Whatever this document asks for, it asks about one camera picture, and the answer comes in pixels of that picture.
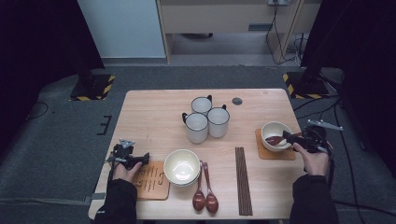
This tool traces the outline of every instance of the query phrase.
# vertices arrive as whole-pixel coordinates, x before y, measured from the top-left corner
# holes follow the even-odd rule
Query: table
[[[221,138],[208,136],[202,144],[186,136],[183,112],[191,112],[191,101],[198,96],[213,96],[213,106],[227,105],[231,118],[229,130]],[[241,105],[234,105],[238,97]],[[134,140],[134,156],[150,153],[152,161],[164,161],[172,151],[192,150],[209,167],[210,184],[219,199],[219,211],[196,212],[192,196],[197,183],[186,188],[171,185],[164,201],[137,202],[137,219],[274,219],[289,218],[292,183],[304,174],[300,154],[295,161],[259,158],[255,130],[269,121],[281,121],[294,133],[300,132],[287,93],[281,89],[164,90],[129,91],[108,153],[120,138]],[[235,147],[244,147],[253,216],[239,216]],[[95,193],[106,192],[109,165],[104,164]],[[205,178],[203,192],[206,194]],[[92,200],[89,217],[94,219],[104,200]]]
[[[262,0],[156,0],[168,62],[174,34],[268,32],[268,43],[277,62],[294,34],[309,33],[321,0],[290,0],[276,13],[276,33],[271,24],[274,6]]]

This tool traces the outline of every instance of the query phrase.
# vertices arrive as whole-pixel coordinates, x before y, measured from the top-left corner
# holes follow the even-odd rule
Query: spoon
[[[299,136],[299,135],[301,135],[301,133],[294,133],[291,136]],[[276,146],[283,140],[285,140],[285,138],[283,136],[271,136],[271,137],[265,138],[265,142],[267,142],[271,146]]]
[[[200,161],[201,171],[198,176],[198,190],[195,192],[194,197],[192,198],[192,206],[197,211],[201,211],[205,207],[205,195],[202,193],[201,188],[201,177],[202,177],[202,161]]]
[[[216,198],[215,194],[213,194],[212,189],[210,188],[209,182],[209,170],[207,167],[207,163],[204,162],[204,170],[205,170],[205,177],[206,177],[206,184],[207,184],[207,196],[206,196],[206,209],[210,213],[216,213],[219,209],[219,201]]]

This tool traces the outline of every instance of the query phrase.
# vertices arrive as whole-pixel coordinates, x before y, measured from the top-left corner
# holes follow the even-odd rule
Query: wall
[[[102,58],[165,58],[155,0],[78,0]]]

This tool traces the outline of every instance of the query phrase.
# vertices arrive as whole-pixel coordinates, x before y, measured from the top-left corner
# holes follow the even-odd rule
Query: bowl
[[[267,148],[270,151],[280,152],[290,147],[291,144],[287,143],[286,140],[281,141],[279,144],[275,146],[271,146],[265,141],[267,137],[282,136],[283,131],[291,133],[291,128],[289,128],[283,123],[276,121],[268,122],[264,124],[264,126],[262,126],[262,144],[265,146],[265,148]]]
[[[184,187],[197,179],[201,166],[195,153],[188,149],[178,149],[166,157],[163,169],[170,183]]]

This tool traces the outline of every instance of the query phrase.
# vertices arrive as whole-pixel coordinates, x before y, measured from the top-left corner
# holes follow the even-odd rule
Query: placemat
[[[138,199],[165,200],[169,194],[169,181],[163,171],[164,161],[150,161],[140,168],[133,184]]]
[[[256,130],[256,140],[257,140],[257,149],[259,151],[259,157],[263,160],[287,160],[294,161],[296,159],[295,152],[292,147],[281,151],[281,152],[273,152],[268,150],[262,144],[262,130]]]

